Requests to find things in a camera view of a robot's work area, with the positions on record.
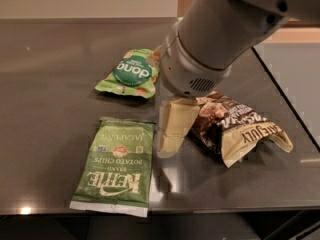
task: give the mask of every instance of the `jalapeno chip bag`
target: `jalapeno chip bag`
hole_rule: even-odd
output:
[[[95,89],[100,92],[149,99],[156,91],[154,83],[159,74],[158,59],[159,57],[149,49],[130,50]]]
[[[70,208],[147,217],[154,129],[102,119]]]
[[[293,149],[287,134],[252,108],[218,92],[197,100],[200,112],[190,133],[221,155],[227,167],[241,160],[265,138],[286,152]]]

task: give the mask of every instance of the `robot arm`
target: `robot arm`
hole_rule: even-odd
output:
[[[164,85],[173,93],[205,96],[227,77],[232,62],[260,43],[289,15],[319,22],[320,0],[195,0],[161,48]]]

